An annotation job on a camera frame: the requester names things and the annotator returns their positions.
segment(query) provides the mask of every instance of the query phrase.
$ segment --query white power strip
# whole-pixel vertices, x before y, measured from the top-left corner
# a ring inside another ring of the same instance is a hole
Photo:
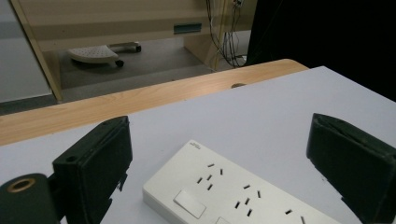
[[[143,197],[173,224],[338,223],[195,141],[145,184]]]

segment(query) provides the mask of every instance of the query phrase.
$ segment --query cable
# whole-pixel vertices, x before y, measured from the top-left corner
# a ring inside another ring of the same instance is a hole
[[[211,0],[206,0],[206,10],[207,10],[207,17],[209,18],[210,36],[211,36],[213,44],[215,45],[215,47],[217,49],[216,53],[219,53],[225,59],[227,64],[230,65],[232,68],[241,67],[242,65],[239,64],[239,62],[238,62],[238,58],[241,58],[241,56],[236,55],[238,45],[239,45],[239,38],[235,31],[236,24],[238,23],[239,18],[240,18],[240,8],[237,6],[233,6],[231,31],[224,33],[224,38],[223,38],[222,44],[221,44],[219,38],[213,33],[213,18],[212,18]],[[236,38],[237,38],[236,49],[235,49],[235,43],[234,43],[234,39],[233,39],[234,36],[236,36]]]

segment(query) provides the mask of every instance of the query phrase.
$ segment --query gray floor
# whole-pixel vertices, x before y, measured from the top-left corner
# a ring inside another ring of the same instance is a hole
[[[238,34],[238,54],[248,51],[249,33]],[[61,77],[64,100],[42,96],[0,104],[0,115],[64,104],[119,91],[127,91],[187,77],[213,73],[183,47],[182,38],[140,42],[141,52],[125,47],[112,48],[124,66],[114,63],[86,64],[72,62],[65,51],[60,51]],[[219,62],[218,71],[233,69],[225,60]]]

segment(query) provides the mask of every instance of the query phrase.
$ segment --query dark background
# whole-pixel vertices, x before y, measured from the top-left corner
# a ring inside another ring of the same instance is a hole
[[[326,66],[396,102],[396,8],[390,1],[259,0],[246,65]]]

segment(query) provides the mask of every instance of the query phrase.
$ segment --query white wall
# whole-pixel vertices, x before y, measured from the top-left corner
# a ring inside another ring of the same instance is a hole
[[[8,0],[0,0],[0,103],[51,94]]]

